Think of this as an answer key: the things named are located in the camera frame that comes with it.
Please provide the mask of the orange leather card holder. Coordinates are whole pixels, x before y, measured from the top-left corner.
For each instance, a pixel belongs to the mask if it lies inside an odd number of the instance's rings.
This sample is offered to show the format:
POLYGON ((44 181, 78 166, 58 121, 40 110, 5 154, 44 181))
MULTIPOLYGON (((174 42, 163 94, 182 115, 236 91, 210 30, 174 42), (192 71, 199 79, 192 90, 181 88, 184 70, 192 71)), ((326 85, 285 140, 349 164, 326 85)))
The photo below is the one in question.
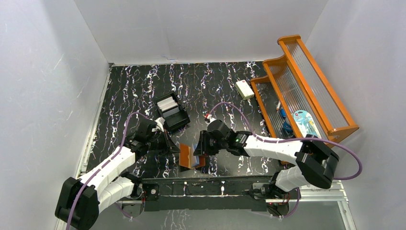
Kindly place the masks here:
POLYGON ((194 156, 194 147, 180 144, 179 165, 188 169, 198 169, 205 167, 204 156, 194 156))

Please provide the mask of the black card tray box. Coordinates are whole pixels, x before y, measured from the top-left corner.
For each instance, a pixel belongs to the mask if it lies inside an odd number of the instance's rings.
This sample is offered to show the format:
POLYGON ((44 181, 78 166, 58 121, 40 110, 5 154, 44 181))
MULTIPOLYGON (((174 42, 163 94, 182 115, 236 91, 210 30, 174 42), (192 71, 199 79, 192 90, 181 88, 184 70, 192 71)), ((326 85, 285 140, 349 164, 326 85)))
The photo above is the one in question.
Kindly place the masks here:
POLYGON ((183 107, 183 105, 181 104, 181 101, 179 100, 176 92, 171 91, 170 93, 167 93, 163 96, 155 98, 154 104, 158 110, 160 117, 162 117, 165 120, 164 128, 168 132, 174 132, 179 129, 182 129, 190 123, 190 117, 189 117, 187 111, 185 110, 185 108, 183 107), (176 102, 178 103, 178 106, 174 107, 170 110, 167 110, 165 112, 162 112, 158 108, 157 102, 161 101, 163 99, 166 99, 168 97, 171 97, 171 96, 176 100, 176 102))

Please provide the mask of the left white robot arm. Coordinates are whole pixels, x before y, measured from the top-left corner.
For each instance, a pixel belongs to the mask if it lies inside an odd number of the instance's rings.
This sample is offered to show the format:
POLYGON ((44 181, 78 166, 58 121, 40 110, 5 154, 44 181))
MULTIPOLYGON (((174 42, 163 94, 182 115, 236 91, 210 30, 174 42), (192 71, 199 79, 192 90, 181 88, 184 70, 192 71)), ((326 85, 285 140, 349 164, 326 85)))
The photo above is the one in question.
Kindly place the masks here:
POLYGON ((164 128, 165 119, 142 119, 136 132, 125 135, 121 144, 102 163, 79 178, 69 177, 62 185, 55 217, 77 230, 88 230, 100 213, 120 199, 146 200, 152 187, 127 168, 148 153, 165 155, 177 147, 164 128))

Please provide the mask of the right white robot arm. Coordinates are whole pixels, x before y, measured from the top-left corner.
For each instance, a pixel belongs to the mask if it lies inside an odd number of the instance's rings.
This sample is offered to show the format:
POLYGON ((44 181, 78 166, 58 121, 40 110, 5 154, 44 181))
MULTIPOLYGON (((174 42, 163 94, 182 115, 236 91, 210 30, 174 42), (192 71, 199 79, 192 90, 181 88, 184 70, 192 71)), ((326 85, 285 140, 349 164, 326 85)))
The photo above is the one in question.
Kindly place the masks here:
POLYGON ((221 150, 235 156, 266 157, 293 164, 272 177, 270 194, 283 198, 289 191, 304 185, 329 189, 339 156, 324 142, 311 135, 298 140, 270 138, 249 131, 234 131, 223 121, 214 120, 199 135, 195 156, 216 155, 221 150))

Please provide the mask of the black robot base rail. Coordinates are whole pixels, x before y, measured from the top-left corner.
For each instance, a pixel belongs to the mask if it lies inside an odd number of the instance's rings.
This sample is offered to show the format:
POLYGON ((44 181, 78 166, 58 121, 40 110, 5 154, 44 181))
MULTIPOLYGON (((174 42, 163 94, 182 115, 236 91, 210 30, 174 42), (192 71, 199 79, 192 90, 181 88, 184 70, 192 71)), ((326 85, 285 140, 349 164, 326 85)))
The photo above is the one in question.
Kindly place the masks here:
POLYGON ((267 211, 270 204, 283 204, 287 196, 273 194, 271 177, 219 176, 192 178, 144 178, 145 210, 176 209, 267 211))

